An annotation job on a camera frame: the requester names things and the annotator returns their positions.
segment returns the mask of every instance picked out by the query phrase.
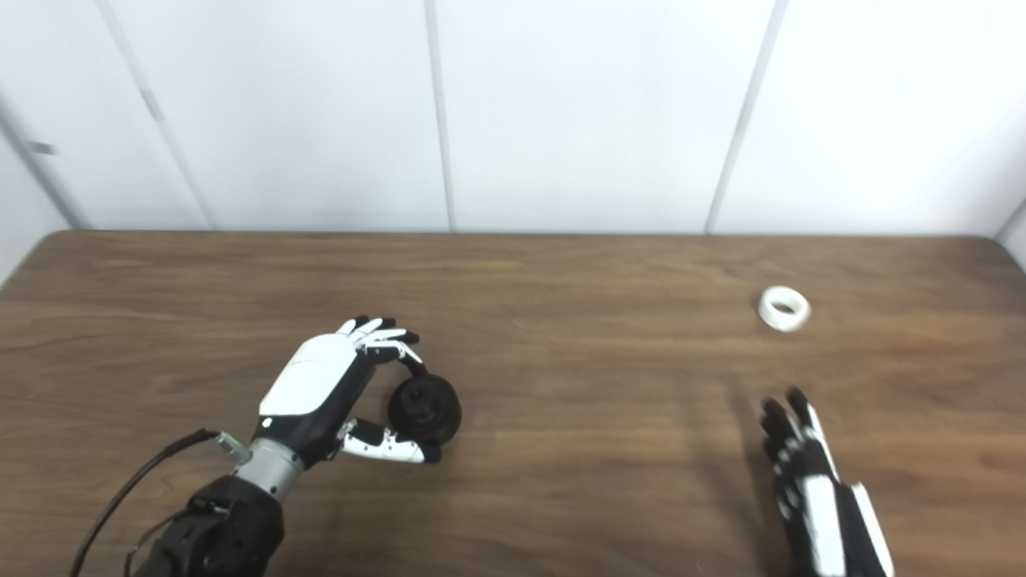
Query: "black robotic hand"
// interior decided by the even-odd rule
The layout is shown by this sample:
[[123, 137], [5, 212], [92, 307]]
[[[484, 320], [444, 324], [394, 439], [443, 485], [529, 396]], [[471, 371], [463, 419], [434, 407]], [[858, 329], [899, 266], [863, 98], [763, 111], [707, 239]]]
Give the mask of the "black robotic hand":
[[837, 478], [816, 410], [787, 393], [797, 422], [776, 399], [763, 403], [763, 448], [793, 555], [793, 577], [893, 577], [894, 564], [865, 488]]

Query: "black object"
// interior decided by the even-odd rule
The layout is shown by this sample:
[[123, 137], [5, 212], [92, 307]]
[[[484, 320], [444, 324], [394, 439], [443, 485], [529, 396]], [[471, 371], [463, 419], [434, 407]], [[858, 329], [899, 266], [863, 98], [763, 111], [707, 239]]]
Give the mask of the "black object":
[[89, 553], [89, 547], [92, 546], [92, 542], [96, 539], [96, 535], [100, 534], [100, 530], [104, 528], [107, 520], [111, 518], [111, 514], [114, 513], [114, 509], [118, 508], [121, 501], [124, 500], [125, 496], [128, 495], [136, 484], [143, 479], [150, 471], [160, 464], [164, 459], [171, 457], [184, 449], [188, 449], [193, 445], [198, 445], [204, 440], [210, 439], [218, 436], [216, 431], [208, 431], [206, 429], [199, 429], [197, 431], [191, 432], [186, 436], [175, 440], [174, 443], [163, 448], [160, 453], [157, 453], [153, 459], [150, 459], [145, 465], [143, 465], [135, 474], [124, 484], [124, 487], [114, 495], [111, 502], [104, 507], [104, 510], [96, 517], [96, 522], [89, 529], [89, 532], [85, 535], [85, 539], [82, 540], [82, 544], [78, 548], [78, 552], [75, 553], [75, 561], [71, 564], [71, 571], [68, 573], [70, 577], [78, 577], [79, 572], [82, 571], [82, 564], [85, 563], [85, 555]]
[[281, 503], [247, 480], [223, 476], [189, 499], [133, 575], [259, 577], [284, 536]]
[[388, 419], [400, 435], [441, 447], [460, 430], [463, 409], [448, 381], [425, 374], [407, 379], [392, 392]]

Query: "white wall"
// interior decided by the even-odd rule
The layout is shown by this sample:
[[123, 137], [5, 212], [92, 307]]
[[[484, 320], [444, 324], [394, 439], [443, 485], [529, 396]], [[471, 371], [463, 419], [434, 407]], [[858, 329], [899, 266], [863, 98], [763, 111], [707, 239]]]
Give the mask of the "white wall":
[[448, 230], [423, 3], [111, 4], [214, 228]]
[[791, 0], [713, 231], [995, 234], [1026, 196], [1023, 22]]
[[0, 97], [80, 220], [206, 228], [92, 0], [0, 0]]
[[67, 221], [0, 134], [0, 285], [40, 238], [66, 228]]
[[461, 231], [700, 232], [772, 0], [442, 0]]
[[992, 236], [1026, 197], [1021, 2], [0, 13], [0, 101], [90, 227]]

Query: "white robotic hand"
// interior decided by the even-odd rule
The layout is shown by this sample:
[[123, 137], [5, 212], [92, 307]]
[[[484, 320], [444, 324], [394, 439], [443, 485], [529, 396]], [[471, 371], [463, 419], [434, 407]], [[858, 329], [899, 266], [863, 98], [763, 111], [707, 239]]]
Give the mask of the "white robotic hand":
[[774, 495], [794, 557], [794, 577], [893, 577], [894, 564], [869, 496], [842, 484], [816, 410], [787, 393], [798, 421], [775, 399], [763, 403], [763, 444]]
[[350, 420], [342, 433], [340, 450], [351, 455], [403, 463], [437, 463], [442, 458], [437, 445], [418, 443], [363, 419]]
[[331, 458], [344, 423], [378, 364], [399, 360], [412, 375], [427, 375], [409, 347], [419, 340], [397, 329], [394, 319], [366, 316], [308, 340], [261, 401], [253, 436], [286, 447], [305, 468]]
[[424, 361], [409, 348], [421, 339], [405, 329], [395, 329], [392, 318], [374, 318], [358, 316], [347, 320], [336, 335], [344, 335], [353, 348], [369, 356], [376, 357], [378, 363], [398, 359], [410, 369], [419, 372]]

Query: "wall seam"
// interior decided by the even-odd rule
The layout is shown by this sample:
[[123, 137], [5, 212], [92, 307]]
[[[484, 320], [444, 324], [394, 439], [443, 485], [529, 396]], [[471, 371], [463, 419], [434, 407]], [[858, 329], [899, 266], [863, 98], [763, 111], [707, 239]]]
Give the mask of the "wall seam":
[[438, 123], [438, 148], [442, 163], [442, 188], [445, 191], [445, 214], [449, 232], [458, 232], [456, 199], [452, 195], [452, 170], [449, 164], [448, 123], [445, 117], [445, 93], [442, 89], [442, 61], [438, 42], [438, 11], [435, 0], [424, 0], [424, 16], [428, 31], [428, 56], [431, 63], [431, 85], [435, 92], [435, 120]]
[[759, 45], [758, 55], [755, 56], [755, 66], [752, 67], [752, 76], [748, 81], [745, 100], [741, 103], [741, 110], [738, 112], [738, 122], [734, 128], [734, 136], [731, 138], [731, 144], [726, 149], [726, 156], [723, 158], [723, 167], [720, 170], [719, 180], [716, 182], [716, 190], [713, 193], [712, 202], [709, 204], [709, 214], [706, 216], [704, 228], [705, 234], [713, 233], [716, 220], [719, 218], [719, 211], [723, 205], [723, 197], [726, 194], [726, 187], [731, 184], [734, 166], [738, 161], [738, 155], [741, 153], [741, 146], [748, 131], [752, 111], [755, 109], [755, 103], [762, 88], [762, 80], [765, 78], [774, 47], [777, 45], [777, 37], [780, 34], [781, 26], [784, 24], [787, 3], [788, 0], [776, 0], [773, 9], [770, 11], [765, 33], [762, 35], [762, 43]]
[[29, 174], [39, 184], [39, 188], [43, 189], [43, 193], [46, 194], [47, 199], [53, 204], [53, 207], [65, 220], [68, 227], [72, 229], [92, 228], [89, 226], [81, 209], [56, 185], [56, 179], [36, 160], [32, 151], [29, 150], [26, 139], [23, 137], [24, 132], [19, 129], [13, 115], [11, 115], [6, 103], [2, 99], [0, 99], [0, 133], [7, 140], [10, 147], [14, 149], [14, 153], [22, 159]]
[[200, 216], [203, 217], [206, 228], [219, 230], [219, 228], [214, 226], [213, 217], [210, 211], [210, 207], [207, 205], [206, 198], [200, 192], [199, 185], [196, 182], [196, 179], [193, 178], [192, 172], [189, 170], [189, 165], [185, 161], [182, 149], [179, 147], [177, 141], [174, 139], [174, 134], [171, 133], [170, 126], [167, 125], [167, 122], [160, 112], [160, 105], [157, 101], [156, 94], [152, 89], [150, 89], [149, 83], [146, 81], [146, 75], [143, 74], [143, 68], [139, 64], [139, 59], [135, 57], [135, 53], [132, 51], [131, 46], [128, 44], [128, 37], [121, 28], [121, 23], [118, 21], [117, 14], [114, 13], [114, 7], [111, 6], [108, 0], [94, 0], [94, 2], [96, 9], [100, 10], [101, 17], [104, 18], [104, 25], [107, 26], [107, 31], [110, 33], [111, 38], [114, 39], [114, 45], [117, 47], [118, 52], [121, 54], [121, 59], [125, 63], [125, 67], [128, 69], [128, 74], [131, 76], [132, 81], [135, 83], [135, 87], [139, 89], [141, 98], [150, 110], [150, 116], [153, 118], [154, 123], [157, 124], [157, 130], [160, 132], [160, 137], [163, 139], [164, 145], [167, 146], [167, 151], [170, 153], [171, 159], [174, 161], [174, 165], [182, 175], [182, 179], [185, 181], [186, 187], [189, 188], [193, 201], [196, 202], [196, 206], [199, 208]]

